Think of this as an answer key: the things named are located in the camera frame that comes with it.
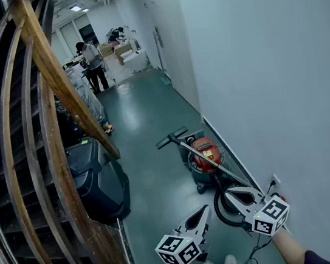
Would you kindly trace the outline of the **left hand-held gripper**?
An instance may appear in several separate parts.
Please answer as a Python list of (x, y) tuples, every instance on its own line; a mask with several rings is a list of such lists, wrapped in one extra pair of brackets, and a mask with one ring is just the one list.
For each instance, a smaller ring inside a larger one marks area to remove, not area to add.
[(210, 220), (208, 204), (194, 209), (180, 221), (177, 229), (163, 236), (155, 248), (156, 254), (165, 264), (205, 262), (209, 251), (205, 234)]

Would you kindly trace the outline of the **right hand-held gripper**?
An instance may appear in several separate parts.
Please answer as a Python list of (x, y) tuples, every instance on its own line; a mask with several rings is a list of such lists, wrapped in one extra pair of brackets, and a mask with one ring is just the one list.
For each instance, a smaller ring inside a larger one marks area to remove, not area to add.
[(225, 197), (251, 224), (252, 232), (275, 235), (289, 215), (289, 205), (279, 196), (273, 196), (266, 204), (259, 204), (264, 195), (253, 187), (233, 187), (225, 191)]

